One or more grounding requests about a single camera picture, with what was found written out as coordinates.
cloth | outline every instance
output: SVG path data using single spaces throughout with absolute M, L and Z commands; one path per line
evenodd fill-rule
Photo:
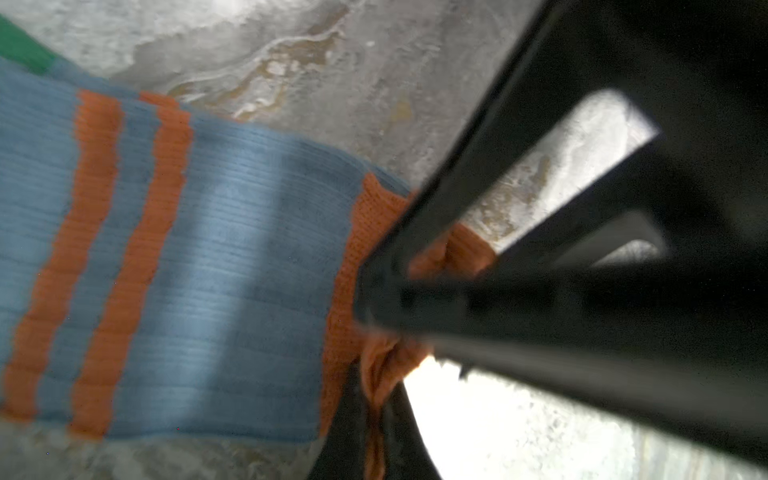
M 93 78 L 0 17 L 0 402 L 93 438 L 324 435 L 361 359 L 372 425 L 428 349 L 354 323 L 405 184 L 337 149 Z M 457 226 L 414 274 L 473 274 Z M 369 478 L 381 442 L 369 439 Z

marble surface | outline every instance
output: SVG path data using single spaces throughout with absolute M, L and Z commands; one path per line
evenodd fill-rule
M 439 165 L 540 0 L 0 0 L 94 74 L 295 131 L 418 187 Z M 653 134 L 620 95 L 584 99 L 465 216 L 502 249 Z M 642 248 L 627 255 L 642 258 Z M 483 372 L 425 362 L 406 381 L 454 478 L 768 478 L 721 454 Z M 0 423 L 8 479 L 304 478 L 311 445 L 92 444 Z

black plastic part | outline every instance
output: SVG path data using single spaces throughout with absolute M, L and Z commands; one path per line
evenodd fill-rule
M 365 472 L 368 407 L 360 385 L 359 364 L 349 368 L 339 408 L 326 444 L 308 480 L 362 480 Z M 398 383 L 381 414 L 385 480 L 440 480 L 411 410 L 405 386 Z
M 593 91 L 660 133 L 474 281 L 411 281 Z M 662 257 L 593 267 L 630 240 Z M 768 4 L 551 0 L 440 171 L 359 271 L 363 324 L 768 464 Z

ribbed knit texture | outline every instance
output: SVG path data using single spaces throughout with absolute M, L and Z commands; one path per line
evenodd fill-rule
M 428 350 L 353 321 L 403 182 L 90 77 L 0 22 L 0 402 L 93 438 L 324 435 L 349 365 L 378 415 Z M 456 227 L 412 275 L 493 259 Z

